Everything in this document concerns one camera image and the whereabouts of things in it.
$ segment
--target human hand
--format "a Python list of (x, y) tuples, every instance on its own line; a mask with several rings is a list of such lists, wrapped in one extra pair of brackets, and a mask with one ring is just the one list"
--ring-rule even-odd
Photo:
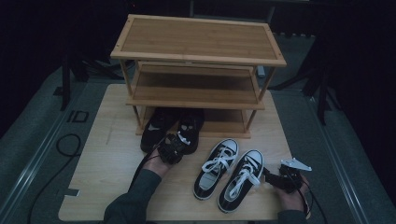
[(151, 153), (150, 158), (146, 161), (146, 163), (143, 165), (143, 169), (150, 170), (157, 175), (159, 175), (161, 178), (164, 178), (166, 173), (173, 167), (173, 165), (163, 162), (160, 158), (160, 153), (158, 152), (158, 149), (154, 149), (154, 151)]
[(303, 194), (303, 197), (300, 195), (298, 190), (295, 190), (292, 193), (287, 193), (283, 189), (279, 189), (275, 187), (276, 193), (279, 196), (281, 205), (283, 210), (298, 210), (304, 212), (305, 205), (305, 194), (308, 192), (308, 180), (305, 176), (302, 175), (303, 184), (300, 187), (300, 192)]

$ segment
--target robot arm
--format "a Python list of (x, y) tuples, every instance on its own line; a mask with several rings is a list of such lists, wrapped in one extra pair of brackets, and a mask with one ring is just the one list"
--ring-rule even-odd
[(279, 175), (273, 175), (265, 167), (263, 175), (265, 182), (285, 190), (287, 193), (292, 193), (299, 189), (303, 184), (303, 179), (300, 175), (300, 170), (312, 171), (312, 168), (302, 164), (295, 158), (288, 161), (281, 161), (279, 168)]

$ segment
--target gray carpet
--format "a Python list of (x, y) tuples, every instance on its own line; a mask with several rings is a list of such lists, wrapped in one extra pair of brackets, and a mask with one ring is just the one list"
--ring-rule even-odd
[[(276, 38), (290, 66), (277, 70), (273, 84), (296, 73), (302, 55), (312, 43), (304, 37)], [(43, 84), (0, 141), (0, 223), (27, 223), (35, 196), (69, 160), (57, 151), (56, 141), (65, 134), (75, 133), (81, 138), (79, 150), (82, 150), (106, 86), (116, 82), (119, 81), (95, 76), (89, 83), (73, 82), (73, 101), (64, 112), (59, 110), (62, 98), (52, 95), (55, 87), (61, 85), (59, 71)], [(331, 106), (332, 110), (325, 114), (327, 126), (320, 125), (315, 115), (315, 99), (308, 99), (297, 91), (302, 85), (304, 82), (284, 91), (273, 91), (273, 96), (291, 154), (313, 168), (312, 172), (304, 172), (304, 175), (308, 177), (329, 223), (396, 223), (395, 208), (343, 112)], [(86, 122), (70, 119), (73, 118), (71, 114), (75, 115), (78, 111), (82, 117), (89, 113)], [(77, 145), (77, 139), (69, 136), (61, 141), (60, 148), (71, 154)], [(32, 163), (29, 162), (37, 153), (43, 160), (37, 165), (41, 165), (40, 169), (35, 172), (31, 169), (35, 167), (30, 166)], [(32, 223), (64, 223), (57, 214), (77, 163), (78, 158), (73, 159), (43, 191), (35, 203)], [(30, 185), (26, 191), (21, 187), (15, 188), (21, 174), (30, 175), (30, 178), (22, 180), (26, 181), (24, 186)], [(316, 204), (309, 223), (324, 223)]]

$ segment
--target black shoe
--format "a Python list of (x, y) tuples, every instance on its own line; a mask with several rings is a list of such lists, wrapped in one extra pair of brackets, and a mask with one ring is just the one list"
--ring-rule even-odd
[(150, 152), (166, 136), (166, 132), (179, 120), (180, 108), (157, 107), (146, 124), (142, 134), (140, 148)]
[(218, 198), (221, 212), (234, 212), (251, 187), (260, 185), (263, 164), (262, 154), (258, 150), (250, 150), (242, 156)]
[(184, 108), (181, 112), (177, 135), (187, 144), (183, 153), (192, 154), (198, 148), (199, 132), (204, 126), (205, 113), (203, 109)]
[(157, 148), (163, 162), (176, 164), (181, 161), (181, 158), (183, 158), (183, 151), (185, 147), (186, 144), (181, 142), (178, 136), (169, 133), (165, 136)]
[(238, 150), (238, 143), (233, 139), (224, 139), (213, 147), (207, 162), (202, 166), (202, 171), (195, 180), (195, 198), (207, 200), (212, 196), (221, 177), (236, 161)]

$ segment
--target black cable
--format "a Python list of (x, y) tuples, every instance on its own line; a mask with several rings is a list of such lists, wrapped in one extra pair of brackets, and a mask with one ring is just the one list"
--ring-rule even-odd
[(315, 201), (315, 203), (316, 203), (317, 206), (318, 206), (318, 209), (319, 209), (320, 213), (321, 213), (322, 216), (323, 216), (324, 223), (327, 224), (328, 221), (327, 221), (326, 215), (324, 214), (324, 211), (323, 211), (322, 207), (320, 206), (317, 197), (315, 196), (315, 194), (314, 194), (314, 192), (312, 191), (312, 189), (309, 188), (309, 185), (307, 185), (307, 186), (308, 186), (309, 193), (311, 194), (311, 197), (312, 197), (313, 201)]
[[(61, 149), (60, 149), (60, 147), (59, 147), (60, 142), (61, 142), (63, 139), (65, 139), (66, 137), (69, 137), (69, 136), (74, 136), (74, 137), (76, 137), (77, 140), (78, 140), (78, 146), (76, 147), (76, 150), (75, 150), (75, 152), (74, 152), (73, 154), (64, 153), (64, 152), (61, 151)], [(44, 189), (47, 188), (47, 186), (52, 182), (52, 180), (55, 179), (55, 177), (56, 177), (58, 174), (60, 174), (61, 171), (63, 171), (64, 168), (66, 168), (66, 166), (67, 166), (75, 157), (78, 157), (78, 156), (81, 155), (81, 153), (78, 153), (80, 147), (81, 147), (81, 139), (79, 138), (78, 135), (76, 135), (76, 134), (74, 134), (74, 133), (66, 134), (66, 135), (64, 135), (64, 136), (62, 136), (61, 138), (58, 139), (58, 141), (56, 142), (56, 149), (57, 149), (58, 152), (61, 153), (63, 156), (69, 157), (69, 160), (64, 164), (64, 166), (63, 166), (55, 175), (52, 176), (52, 178), (44, 185), (43, 188), (41, 188), (41, 190), (40, 190), (40, 191), (37, 193), (37, 195), (35, 196), (35, 198), (34, 198), (34, 200), (33, 200), (33, 202), (32, 202), (32, 205), (31, 205), (31, 207), (30, 207), (29, 214), (28, 214), (28, 216), (27, 216), (27, 223), (28, 223), (28, 224), (31, 223), (32, 214), (33, 214), (33, 208), (35, 207), (35, 203), (37, 202), (37, 200), (38, 200), (38, 198), (41, 196), (41, 194), (44, 192)]]
[(160, 155), (157, 155), (157, 156), (153, 156), (153, 157), (151, 157), (151, 158), (148, 158), (148, 160), (146, 160), (146, 161), (150, 161), (150, 160), (152, 160), (152, 159), (154, 159), (154, 158), (157, 158), (157, 157), (160, 157)]
[(151, 150), (146, 156), (142, 159), (142, 161), (139, 163), (139, 165), (136, 168), (136, 171), (134, 172), (134, 177), (132, 178), (131, 184), (129, 185), (128, 192), (131, 191), (132, 186), (134, 185), (134, 182), (137, 179), (138, 174), (143, 168), (143, 165), (146, 163), (146, 161), (149, 160), (149, 157), (151, 156), (153, 150)]
[[(289, 170), (287, 171), (287, 176), (288, 176), (288, 178), (290, 178), (291, 180), (293, 180), (293, 179), (291, 178), (291, 175), (290, 175)], [(301, 193), (300, 189), (298, 189), (298, 187), (297, 187), (297, 185), (294, 183), (294, 181), (291, 181), (291, 183), (293, 183), (295, 189), (298, 190), (300, 196), (301, 196), (302, 199), (303, 199), (303, 207), (304, 207), (305, 215), (308, 216), (309, 212), (312, 211), (313, 202), (315, 202), (315, 203), (317, 204), (317, 206), (318, 206), (318, 209), (319, 209), (320, 213), (321, 213), (322, 216), (323, 216), (324, 223), (328, 224), (326, 215), (324, 214), (324, 211), (323, 211), (322, 207), (320, 206), (320, 204), (319, 204), (319, 202), (318, 202), (318, 199), (317, 199), (317, 197), (315, 196), (314, 192), (312, 191), (312, 189), (309, 187), (309, 185), (308, 185), (303, 179), (302, 179), (301, 181), (303, 182), (303, 184), (305, 184), (305, 185), (308, 187), (309, 193), (311, 194), (312, 202), (311, 202), (311, 208), (310, 208), (309, 210), (307, 210), (307, 208), (306, 208), (306, 203), (305, 203), (305, 201), (304, 201), (304, 195)]]

